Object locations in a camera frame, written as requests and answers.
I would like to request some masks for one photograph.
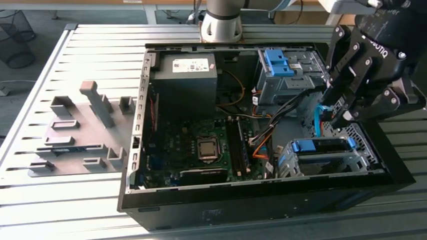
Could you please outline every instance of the floor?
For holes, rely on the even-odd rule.
[[[10,69],[0,62],[0,86],[10,89],[10,95],[0,97],[0,144],[2,136],[10,132],[11,126],[26,102],[34,83],[38,80],[56,42],[62,36],[64,27],[70,23],[78,24],[147,24],[146,14],[138,10],[118,11],[59,11],[59,19],[52,20],[50,11],[24,11],[36,39],[28,43],[36,56],[35,63],[23,69]],[[156,12],[159,24],[180,24],[186,22],[190,10],[174,12],[174,18],[167,18],[163,11]],[[267,13],[262,11],[247,11],[242,13],[244,24],[272,24]]]

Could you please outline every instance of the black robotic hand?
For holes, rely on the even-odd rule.
[[[411,81],[427,47],[426,12],[425,0],[381,1],[374,15],[356,16],[352,30],[335,28],[326,61],[328,88],[320,103],[338,105],[334,128],[426,106],[426,97]]]

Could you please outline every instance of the mesh trash can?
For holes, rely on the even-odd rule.
[[[19,43],[26,43],[36,37],[22,10],[0,10],[0,28]]]
[[[30,66],[36,57],[26,42],[19,42],[0,27],[0,60],[11,69]]]

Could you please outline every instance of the ram slot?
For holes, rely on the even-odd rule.
[[[232,174],[242,176],[247,174],[248,153],[246,151],[246,142],[240,131],[240,124],[236,119],[231,119],[226,123],[228,149],[231,157]]]

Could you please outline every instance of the metal worktable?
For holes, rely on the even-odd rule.
[[[426,239],[425,110],[382,123],[417,183],[339,213],[148,233],[116,211],[120,173],[28,177],[24,168],[34,156],[15,153],[42,141],[44,125],[54,117],[54,96],[72,95],[70,86],[96,80],[108,98],[136,97],[144,44],[195,43],[198,31],[188,25],[80,25],[63,32],[0,148],[0,238]],[[331,35],[327,26],[244,26],[248,43],[328,42]]]

